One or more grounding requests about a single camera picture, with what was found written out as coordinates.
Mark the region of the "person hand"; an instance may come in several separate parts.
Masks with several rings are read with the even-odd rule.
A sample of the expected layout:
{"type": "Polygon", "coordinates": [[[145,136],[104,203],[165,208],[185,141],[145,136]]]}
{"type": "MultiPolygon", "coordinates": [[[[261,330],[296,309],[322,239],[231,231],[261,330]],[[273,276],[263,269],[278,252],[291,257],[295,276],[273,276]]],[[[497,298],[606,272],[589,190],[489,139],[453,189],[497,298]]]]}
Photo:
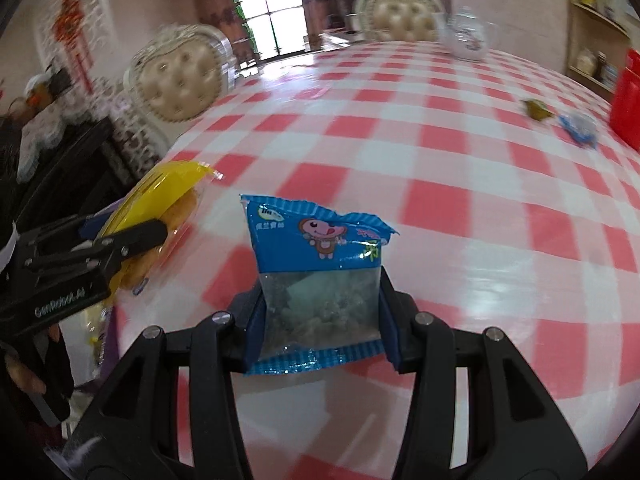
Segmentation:
{"type": "Polygon", "coordinates": [[[45,394],[47,392],[46,384],[15,356],[7,353],[4,362],[10,378],[17,388],[26,393],[45,394]]]}

